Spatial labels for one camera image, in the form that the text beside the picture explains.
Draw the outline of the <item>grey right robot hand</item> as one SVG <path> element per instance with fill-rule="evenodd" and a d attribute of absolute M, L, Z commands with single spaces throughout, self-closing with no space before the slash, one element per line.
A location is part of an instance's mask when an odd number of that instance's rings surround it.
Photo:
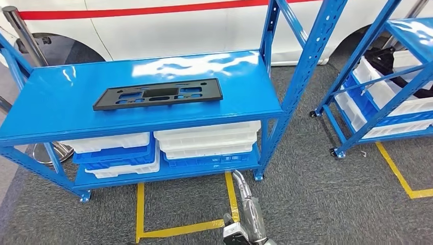
<path fill-rule="evenodd" d="M 238 170 L 232 173 L 237 182 L 243 205 L 242 222 L 251 244 L 265 244 L 269 239 L 266 234 L 262 210 L 258 198 L 254 197 L 244 176 Z"/>

